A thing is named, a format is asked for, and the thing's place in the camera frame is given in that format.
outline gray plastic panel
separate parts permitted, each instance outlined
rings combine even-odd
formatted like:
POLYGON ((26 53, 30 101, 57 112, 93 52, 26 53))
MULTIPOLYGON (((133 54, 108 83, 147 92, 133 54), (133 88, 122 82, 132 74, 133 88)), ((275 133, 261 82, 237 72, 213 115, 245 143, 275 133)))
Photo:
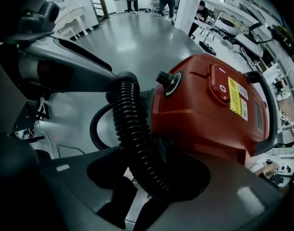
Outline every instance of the gray plastic panel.
POLYGON ((20 48, 20 51, 43 60, 51 60, 72 67, 74 72, 67 91, 105 92, 111 90, 111 85, 117 80, 115 74, 87 58, 56 45, 53 40, 53 37, 45 37, 26 48, 20 48))
MULTIPOLYGON (((196 154, 195 157, 208 166, 210 184, 195 199, 172 203, 148 230, 231 231, 245 228, 247 224, 257 228, 270 217, 272 211, 269 208, 275 210, 281 202, 282 194, 278 190, 244 166, 205 154, 196 154), (260 218, 259 221, 247 211, 236 194, 238 189, 246 186, 266 209, 256 217, 260 218)), ((199 174, 193 175, 193 180, 200 180, 199 174)))
POLYGON ((294 155, 294 147, 272 148, 267 152, 268 155, 294 155))

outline person sitting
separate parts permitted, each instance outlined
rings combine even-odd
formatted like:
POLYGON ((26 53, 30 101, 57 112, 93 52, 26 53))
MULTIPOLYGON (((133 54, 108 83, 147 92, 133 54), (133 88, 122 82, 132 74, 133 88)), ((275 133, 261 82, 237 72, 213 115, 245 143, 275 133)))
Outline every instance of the person sitting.
MULTIPOLYGON (((199 8, 197 9, 196 15, 200 21, 205 22, 208 18, 208 9, 206 8, 206 3, 204 1, 200 1, 199 8)), ((196 23, 193 23, 191 29, 189 31, 188 36, 191 37, 195 30, 199 27, 196 23)))

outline vacuum cleaner handle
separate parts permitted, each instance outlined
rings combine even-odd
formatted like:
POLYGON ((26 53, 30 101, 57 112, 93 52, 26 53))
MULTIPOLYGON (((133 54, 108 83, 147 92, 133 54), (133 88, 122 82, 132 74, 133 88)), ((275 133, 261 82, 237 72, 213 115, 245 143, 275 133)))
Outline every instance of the vacuum cleaner handle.
POLYGON ((271 90, 264 78, 264 76, 257 71, 252 71, 246 73, 246 76, 248 80, 254 84, 254 83, 260 83, 262 86, 262 89, 264 91, 264 94, 266 96, 267 104, 268 104, 268 110, 269 110, 269 135, 268 138, 266 138, 263 141, 258 142, 255 145, 254 148, 254 154, 253 156, 260 155, 262 153, 265 153, 269 151, 272 147, 274 147, 278 141, 278 120, 277 120, 277 108, 275 105, 275 102, 273 100, 271 90))

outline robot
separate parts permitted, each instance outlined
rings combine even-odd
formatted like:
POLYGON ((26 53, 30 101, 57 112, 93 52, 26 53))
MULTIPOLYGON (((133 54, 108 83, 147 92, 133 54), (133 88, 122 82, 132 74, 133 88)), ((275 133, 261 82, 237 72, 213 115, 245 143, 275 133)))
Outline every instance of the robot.
POLYGON ((123 177, 127 167, 151 196, 134 230, 208 230, 211 223, 215 230, 254 230, 269 225, 283 195, 242 165, 245 151, 261 154, 276 142, 272 99, 267 97, 269 135, 265 133, 264 109, 260 109, 260 115, 257 110, 248 115, 242 113, 241 100, 245 102, 245 96, 249 108, 263 105, 252 83, 261 83, 268 96, 266 82, 259 73, 241 75, 213 57, 192 56, 170 73, 160 73, 159 86, 154 90, 140 93, 134 74, 115 75, 108 64, 91 52, 52 36, 57 16, 58 6, 51 2, 45 2, 38 12, 25 11, 16 32, 3 39, 0 72, 23 94, 27 94, 26 86, 38 88, 39 93, 45 90, 48 95, 65 91, 106 92, 120 146, 51 160, 28 143, 0 134, 3 228, 125 229, 124 220, 137 191, 123 177), (21 62, 26 69, 20 69, 21 62), (200 70, 198 62, 203 65, 200 70), (62 82, 56 79, 61 75, 62 82), (243 92, 244 97, 236 99, 232 107, 234 95, 239 95, 237 84, 243 85, 247 94, 243 92), (198 90, 197 85, 208 86, 207 93, 200 93, 207 108, 221 107, 229 117, 242 122, 254 116, 261 122, 261 136, 250 138, 251 131, 244 133, 240 141, 247 143, 240 148, 238 136, 232 138, 236 143, 228 143, 216 134, 209 132, 207 136, 204 130, 193 133, 199 128, 197 114, 202 110, 197 107, 199 99, 192 104, 188 100, 195 97, 190 90, 198 90), (187 101, 181 102, 187 95, 187 101), (176 101, 181 106, 173 105, 176 101), (174 125, 174 118, 179 123, 187 120, 182 125, 184 134, 180 126, 174 125))

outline rotary knob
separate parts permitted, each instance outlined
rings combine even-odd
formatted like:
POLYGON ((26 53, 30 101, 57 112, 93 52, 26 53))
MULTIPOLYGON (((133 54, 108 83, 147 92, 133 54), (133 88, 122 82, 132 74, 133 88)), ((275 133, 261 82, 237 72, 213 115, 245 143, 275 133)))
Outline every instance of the rotary knob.
POLYGON ((170 85, 172 79, 173 79, 172 74, 168 74, 168 73, 161 71, 157 77, 157 82, 162 84, 164 89, 166 89, 170 85))

